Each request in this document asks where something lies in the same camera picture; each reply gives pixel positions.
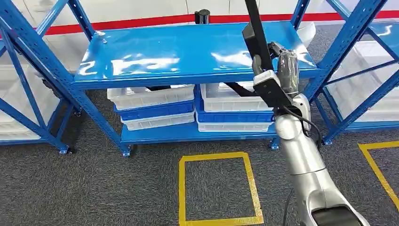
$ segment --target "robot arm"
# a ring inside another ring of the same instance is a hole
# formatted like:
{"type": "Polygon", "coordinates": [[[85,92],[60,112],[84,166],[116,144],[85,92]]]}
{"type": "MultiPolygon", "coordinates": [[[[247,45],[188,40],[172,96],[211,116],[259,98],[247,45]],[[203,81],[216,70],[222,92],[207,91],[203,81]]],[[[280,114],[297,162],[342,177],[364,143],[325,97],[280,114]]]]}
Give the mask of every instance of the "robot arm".
{"type": "Polygon", "coordinates": [[[306,96],[298,93],[295,52],[278,43],[266,44],[254,2],[246,0],[251,22],[243,30],[253,59],[254,90],[274,109],[275,128],[294,184],[301,225],[369,226],[335,186],[318,147],[308,136],[312,124],[310,106],[306,96]],[[277,74],[272,57],[279,57],[277,74]]]}
{"type": "Polygon", "coordinates": [[[262,72],[254,77],[254,90],[268,106],[274,107],[275,128],[281,138],[282,152],[294,184],[302,225],[368,226],[368,222],[349,204],[331,179],[316,144],[307,135],[310,124],[291,114],[295,112],[302,118],[311,119],[306,96],[296,94],[291,98],[284,92],[289,89],[290,92],[297,92],[292,85],[285,86],[286,89],[283,87],[297,79],[287,78],[287,75],[295,73],[288,71],[289,67],[284,65],[287,61],[281,60],[282,57],[285,56],[279,56],[278,72],[284,72],[284,78],[280,79],[272,70],[262,72]]]}

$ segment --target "plastic storage crate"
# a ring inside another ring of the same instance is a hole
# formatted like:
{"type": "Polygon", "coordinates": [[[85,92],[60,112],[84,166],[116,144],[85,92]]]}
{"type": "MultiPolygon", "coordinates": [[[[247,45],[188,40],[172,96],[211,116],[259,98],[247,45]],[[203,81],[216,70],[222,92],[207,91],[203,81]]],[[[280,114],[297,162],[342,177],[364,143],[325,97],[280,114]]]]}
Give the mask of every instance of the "plastic storage crate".
{"type": "Polygon", "coordinates": [[[253,122],[199,122],[198,131],[200,132],[267,132],[272,122],[253,123],[253,122]]]}
{"type": "MultiPolygon", "coordinates": [[[[43,120],[47,125],[55,109],[57,108],[60,99],[54,96],[51,89],[45,87],[40,78],[34,76],[34,74],[32,73],[29,73],[29,71],[25,71],[25,75],[35,97],[36,103],[38,104],[43,120]]],[[[19,78],[14,81],[7,90],[0,90],[0,98],[5,100],[7,103],[9,103],[26,117],[28,117],[30,120],[32,120],[36,124],[39,124],[19,78]]],[[[1,110],[0,134],[0,140],[25,139],[25,137],[28,137],[28,139],[40,138],[24,125],[22,125],[20,122],[1,110]]]]}
{"type": "Polygon", "coordinates": [[[267,132],[273,124],[272,111],[206,112],[199,87],[195,92],[195,110],[200,132],[267,132]]]}
{"type": "Polygon", "coordinates": [[[128,120],[128,121],[124,121],[121,119],[121,122],[127,126],[128,130],[150,129],[161,126],[171,126],[171,125],[194,122],[194,112],[143,118],[137,120],[128,120]]]}
{"type": "Polygon", "coordinates": [[[0,66],[0,90],[7,90],[10,88],[19,77],[15,71],[13,65],[1,65],[0,66]]]}
{"type": "Polygon", "coordinates": [[[24,130],[17,132],[0,133],[0,140],[38,140],[40,136],[24,127],[24,130]]]}
{"type": "Polygon", "coordinates": [[[170,89],[150,91],[145,87],[108,89],[107,96],[118,110],[169,104],[194,99],[194,85],[173,85],[170,89]]]}
{"type": "MultiPolygon", "coordinates": [[[[331,80],[392,60],[376,41],[360,41],[348,53],[331,80]]],[[[343,118],[399,69],[397,64],[370,71],[327,86],[343,118]]],[[[396,87],[356,121],[399,121],[399,89],[396,87]]]]}
{"type": "Polygon", "coordinates": [[[118,110],[114,105],[114,111],[121,116],[123,121],[192,113],[194,111],[194,100],[127,110],[118,110]]]}
{"type": "MultiPolygon", "coordinates": [[[[253,82],[238,82],[253,91],[253,82]]],[[[201,96],[206,112],[270,111],[272,108],[260,97],[240,97],[224,83],[201,84],[201,96]]]]}

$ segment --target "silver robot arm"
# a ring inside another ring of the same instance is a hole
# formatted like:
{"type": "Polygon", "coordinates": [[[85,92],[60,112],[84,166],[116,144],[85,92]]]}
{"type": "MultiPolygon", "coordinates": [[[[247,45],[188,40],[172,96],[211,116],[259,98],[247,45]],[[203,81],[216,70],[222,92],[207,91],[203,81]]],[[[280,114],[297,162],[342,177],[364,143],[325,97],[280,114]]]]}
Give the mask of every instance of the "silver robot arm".
{"type": "MultiPolygon", "coordinates": [[[[296,55],[292,51],[281,49],[278,56],[277,75],[273,70],[256,74],[259,71],[256,65],[259,59],[256,60],[258,56],[254,58],[253,67],[257,68],[254,70],[254,89],[266,103],[269,101],[275,104],[275,101],[270,101],[273,99],[270,95],[276,93],[277,98],[288,98],[291,105],[285,106],[310,121],[309,101],[305,95],[298,94],[297,90],[299,71],[296,55]],[[276,91],[276,85],[273,83],[280,86],[286,94],[285,97],[276,91]]],[[[311,126],[281,107],[275,107],[275,127],[281,138],[281,150],[294,184],[301,225],[369,226],[335,186],[316,144],[308,136],[311,126]]]]}

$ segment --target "yellow tape square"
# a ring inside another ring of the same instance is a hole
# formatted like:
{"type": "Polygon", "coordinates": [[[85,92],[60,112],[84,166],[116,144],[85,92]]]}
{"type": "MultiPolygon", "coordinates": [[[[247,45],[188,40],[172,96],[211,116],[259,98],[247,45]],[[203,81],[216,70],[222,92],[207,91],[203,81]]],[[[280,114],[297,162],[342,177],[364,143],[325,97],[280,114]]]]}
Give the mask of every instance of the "yellow tape square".
{"type": "Polygon", "coordinates": [[[261,204],[259,202],[258,191],[256,190],[254,174],[252,173],[249,156],[245,152],[200,154],[183,156],[179,161],[179,225],[180,226],[238,226],[254,225],[264,223],[261,204]],[[246,218],[227,218],[210,220],[186,220],[186,197],[185,197],[185,163],[187,161],[217,160],[243,158],[245,171],[251,191],[252,201],[254,203],[255,216],[246,218]]]}
{"type": "Polygon", "coordinates": [[[399,211],[399,199],[392,187],[388,184],[388,181],[385,179],[383,173],[380,168],[378,168],[374,159],[371,157],[369,150],[371,149],[381,149],[381,148],[389,148],[389,147],[399,147],[399,141],[391,141],[391,142],[381,142],[381,143],[372,143],[372,144],[358,144],[361,149],[364,157],[366,158],[368,164],[370,164],[371,169],[374,171],[377,178],[380,180],[382,186],[388,193],[389,197],[392,199],[396,208],[399,211]]]}

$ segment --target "shelf board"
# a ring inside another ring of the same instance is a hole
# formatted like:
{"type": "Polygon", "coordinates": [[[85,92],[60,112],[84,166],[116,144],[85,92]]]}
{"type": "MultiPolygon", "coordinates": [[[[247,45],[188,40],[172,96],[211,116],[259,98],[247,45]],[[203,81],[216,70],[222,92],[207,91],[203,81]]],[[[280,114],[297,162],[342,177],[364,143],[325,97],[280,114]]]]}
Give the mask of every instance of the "shelf board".
{"type": "Polygon", "coordinates": [[[395,60],[399,61],[398,22],[372,23],[367,31],[395,60]]]}
{"type": "Polygon", "coordinates": [[[274,125],[267,132],[199,132],[196,122],[130,131],[123,125],[121,142],[154,144],[184,141],[243,140],[277,137],[274,125]]]}
{"type": "MultiPolygon", "coordinates": [[[[247,23],[194,24],[96,32],[73,86],[104,89],[251,81],[252,59],[241,31],[247,23]]],[[[289,21],[265,22],[267,40],[298,55],[302,78],[320,72],[289,21]]],[[[277,68],[277,59],[273,61],[277,68]]]]}

